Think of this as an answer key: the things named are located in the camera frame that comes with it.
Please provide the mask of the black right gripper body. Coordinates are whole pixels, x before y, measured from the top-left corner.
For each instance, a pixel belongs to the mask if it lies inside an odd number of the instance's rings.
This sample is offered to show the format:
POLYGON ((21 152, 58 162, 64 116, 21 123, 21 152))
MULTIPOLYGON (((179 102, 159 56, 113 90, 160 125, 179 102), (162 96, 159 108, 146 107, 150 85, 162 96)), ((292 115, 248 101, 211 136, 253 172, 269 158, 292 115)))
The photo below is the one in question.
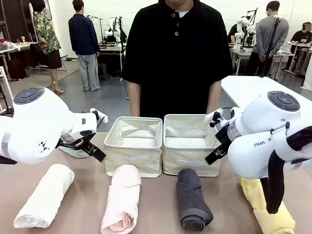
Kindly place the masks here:
POLYGON ((225 124, 215 135, 216 139, 223 145, 229 146, 231 144, 231 140, 228 137, 228 128, 230 124, 225 124))

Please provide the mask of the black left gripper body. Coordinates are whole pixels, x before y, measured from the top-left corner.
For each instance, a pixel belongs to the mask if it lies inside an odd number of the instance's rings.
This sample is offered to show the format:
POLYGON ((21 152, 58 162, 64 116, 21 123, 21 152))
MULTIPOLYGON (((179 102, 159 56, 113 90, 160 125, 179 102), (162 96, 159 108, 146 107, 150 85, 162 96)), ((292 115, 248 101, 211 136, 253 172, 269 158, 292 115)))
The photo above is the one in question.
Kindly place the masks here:
POLYGON ((89 134, 84 136, 81 141, 78 149, 95 149, 96 146, 91 142, 91 139, 96 135, 96 133, 89 134))

